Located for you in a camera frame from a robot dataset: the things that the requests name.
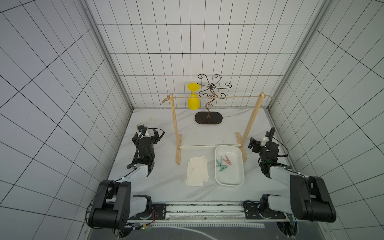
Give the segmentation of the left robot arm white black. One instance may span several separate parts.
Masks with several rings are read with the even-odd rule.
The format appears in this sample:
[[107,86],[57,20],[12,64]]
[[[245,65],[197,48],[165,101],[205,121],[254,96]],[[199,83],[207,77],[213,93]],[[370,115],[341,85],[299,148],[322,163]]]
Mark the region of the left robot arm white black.
[[91,200],[85,215],[86,224],[93,229],[124,229],[129,218],[150,218],[153,216],[152,199],[148,195],[134,195],[132,190],[147,178],[155,165],[156,145],[165,131],[138,125],[138,132],[132,138],[136,151],[129,172],[117,180],[100,182],[96,195]]

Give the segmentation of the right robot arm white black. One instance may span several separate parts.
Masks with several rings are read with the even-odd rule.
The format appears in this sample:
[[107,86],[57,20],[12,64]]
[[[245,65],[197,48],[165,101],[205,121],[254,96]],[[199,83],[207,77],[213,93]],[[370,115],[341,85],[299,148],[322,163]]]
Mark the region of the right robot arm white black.
[[288,187],[290,195],[263,195],[257,203],[261,217],[268,219],[275,213],[283,213],[303,221],[335,222],[337,213],[325,181],[295,172],[292,167],[279,163],[278,158],[286,155],[279,154],[280,145],[273,142],[274,133],[275,128],[272,127],[261,141],[250,138],[248,148],[259,155],[261,172]]

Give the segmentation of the pink clothespin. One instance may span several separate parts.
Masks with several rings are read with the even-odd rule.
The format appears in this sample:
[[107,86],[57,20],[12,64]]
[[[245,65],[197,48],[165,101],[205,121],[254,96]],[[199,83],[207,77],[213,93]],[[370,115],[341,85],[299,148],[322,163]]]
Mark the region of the pink clothespin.
[[228,165],[228,166],[231,166],[232,163],[231,161],[229,160],[228,156],[226,154],[224,154],[224,156],[222,157],[223,161]]

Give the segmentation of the white postcard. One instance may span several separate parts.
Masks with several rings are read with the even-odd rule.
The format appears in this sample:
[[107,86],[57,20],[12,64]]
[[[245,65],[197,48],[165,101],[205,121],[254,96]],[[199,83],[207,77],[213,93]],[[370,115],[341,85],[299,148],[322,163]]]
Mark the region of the white postcard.
[[203,182],[209,180],[208,162],[206,157],[190,158],[190,176]]
[[196,168],[200,178],[203,182],[207,182],[209,180],[209,174],[208,174],[208,164],[207,162],[204,162],[204,164],[200,167]]
[[193,173],[193,168],[191,166],[191,163],[188,163],[188,167],[187,167],[186,185],[192,186],[192,187],[202,187],[204,185],[203,179],[199,175],[195,175]]

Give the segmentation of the teal clothespin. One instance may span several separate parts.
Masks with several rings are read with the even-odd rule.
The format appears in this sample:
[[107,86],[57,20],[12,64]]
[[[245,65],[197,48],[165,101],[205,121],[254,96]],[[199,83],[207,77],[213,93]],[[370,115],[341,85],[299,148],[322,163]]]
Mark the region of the teal clothespin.
[[216,159],[216,163],[217,163],[217,167],[219,167],[219,168],[223,167],[222,158],[220,160]]
[[227,168],[228,168],[228,166],[219,165],[219,166],[218,166],[218,168],[219,168],[219,171],[221,172],[221,171],[223,171],[223,170],[227,169]]

